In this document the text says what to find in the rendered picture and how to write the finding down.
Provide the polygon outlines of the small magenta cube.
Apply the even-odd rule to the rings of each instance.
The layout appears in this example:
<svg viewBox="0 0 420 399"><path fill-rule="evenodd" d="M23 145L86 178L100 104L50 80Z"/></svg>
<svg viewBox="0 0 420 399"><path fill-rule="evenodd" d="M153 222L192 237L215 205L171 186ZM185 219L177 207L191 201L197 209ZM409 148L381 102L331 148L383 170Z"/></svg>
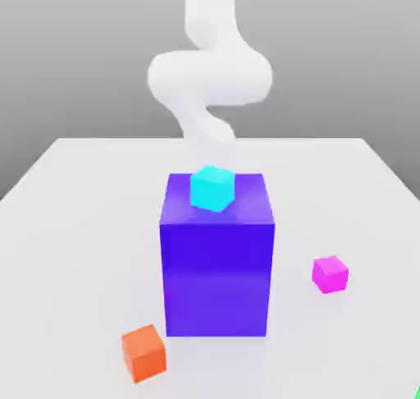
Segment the small magenta cube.
<svg viewBox="0 0 420 399"><path fill-rule="evenodd" d="M349 268L335 255L313 261L312 281L324 293L343 291L349 279Z"/></svg>

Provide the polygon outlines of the small orange cube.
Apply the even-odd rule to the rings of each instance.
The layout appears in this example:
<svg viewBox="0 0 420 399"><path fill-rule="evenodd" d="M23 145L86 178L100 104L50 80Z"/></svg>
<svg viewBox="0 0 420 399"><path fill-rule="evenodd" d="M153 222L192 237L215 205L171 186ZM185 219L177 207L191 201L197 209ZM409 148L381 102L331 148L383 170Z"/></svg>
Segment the small orange cube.
<svg viewBox="0 0 420 399"><path fill-rule="evenodd" d="M153 324L123 334L121 348L134 383L167 370L166 349Z"/></svg>

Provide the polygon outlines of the large purple box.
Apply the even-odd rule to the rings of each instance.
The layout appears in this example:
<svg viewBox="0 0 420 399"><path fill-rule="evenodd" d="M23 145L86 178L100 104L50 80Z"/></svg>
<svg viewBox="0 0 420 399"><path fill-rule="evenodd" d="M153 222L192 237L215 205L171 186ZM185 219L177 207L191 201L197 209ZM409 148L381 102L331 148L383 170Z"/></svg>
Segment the large purple box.
<svg viewBox="0 0 420 399"><path fill-rule="evenodd" d="M195 208L188 174L168 177L160 227L169 337L263 337L275 220L264 178L239 174L222 212Z"/></svg>

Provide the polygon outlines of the small cyan cube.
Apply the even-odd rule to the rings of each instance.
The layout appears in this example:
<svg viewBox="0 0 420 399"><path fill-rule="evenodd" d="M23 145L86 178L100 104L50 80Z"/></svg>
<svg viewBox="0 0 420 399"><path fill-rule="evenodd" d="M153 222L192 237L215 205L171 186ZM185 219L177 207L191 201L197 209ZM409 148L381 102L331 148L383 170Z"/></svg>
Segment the small cyan cube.
<svg viewBox="0 0 420 399"><path fill-rule="evenodd" d="M205 166L190 176L190 204L220 213L235 200L235 173Z"/></svg>

